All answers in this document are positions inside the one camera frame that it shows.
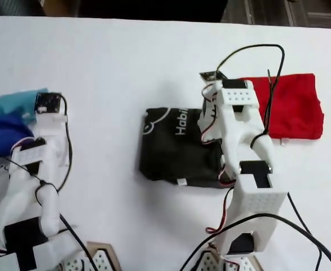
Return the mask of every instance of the white label tag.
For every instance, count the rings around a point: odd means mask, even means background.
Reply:
[[[188,185],[187,179],[177,179],[178,185]]]

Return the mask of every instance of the black fabric bag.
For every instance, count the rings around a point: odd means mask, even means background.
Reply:
[[[200,113],[198,109],[147,109],[140,171],[149,180],[215,188],[231,181],[226,174],[218,180],[222,170],[219,142],[201,143]]]

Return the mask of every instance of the white table surface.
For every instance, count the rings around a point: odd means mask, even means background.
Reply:
[[[0,17],[0,94],[47,87],[69,103],[73,169],[61,192],[67,219],[113,244],[123,270],[179,270],[216,226],[225,191],[146,180],[137,170],[150,107],[200,108],[204,83],[231,51],[285,48],[283,74],[314,73],[325,113],[319,141],[279,146],[283,181],[308,227],[331,250],[331,29],[100,19]],[[276,72],[279,52],[254,49],[222,69],[230,78]],[[296,221],[288,202],[280,214]],[[317,249],[279,225],[259,259],[266,271],[314,270]],[[320,270],[331,270],[322,260]]]

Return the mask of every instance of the white 3d-printed robot part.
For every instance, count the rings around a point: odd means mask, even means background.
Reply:
[[[239,268],[233,263],[227,263],[224,270],[223,259],[218,263],[211,252],[205,252],[199,262],[197,271],[257,271],[247,257],[232,258],[231,261],[239,264]]]
[[[107,254],[103,250],[98,250],[92,258],[98,271],[115,271],[108,259]],[[76,254],[75,257],[68,259],[62,263],[63,271],[94,271],[89,259],[84,252]]]

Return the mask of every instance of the dark background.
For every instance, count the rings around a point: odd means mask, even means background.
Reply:
[[[331,0],[0,0],[0,15],[79,16],[331,28]]]

